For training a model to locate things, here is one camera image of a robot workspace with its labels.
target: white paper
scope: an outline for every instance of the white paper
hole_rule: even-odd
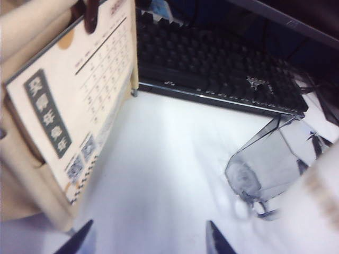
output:
[[[22,122],[71,203],[102,149],[131,75],[130,1],[101,4],[93,34],[86,33],[84,21],[72,30],[67,49],[56,39],[7,84]]]

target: black object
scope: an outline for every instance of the black object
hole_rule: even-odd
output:
[[[316,86],[316,93],[326,119],[339,126],[339,85],[323,81]]]
[[[149,8],[152,0],[136,0],[136,6],[139,8]]]
[[[206,223],[206,247],[207,254],[236,254],[212,221]]]
[[[88,0],[85,12],[85,29],[86,32],[94,33],[97,25],[97,12],[99,8],[99,0]]]
[[[220,32],[137,13],[139,89],[261,114],[304,116],[291,66]]]
[[[75,254],[83,244],[91,229],[93,220],[89,220],[78,232],[76,232],[59,250],[54,254]]]

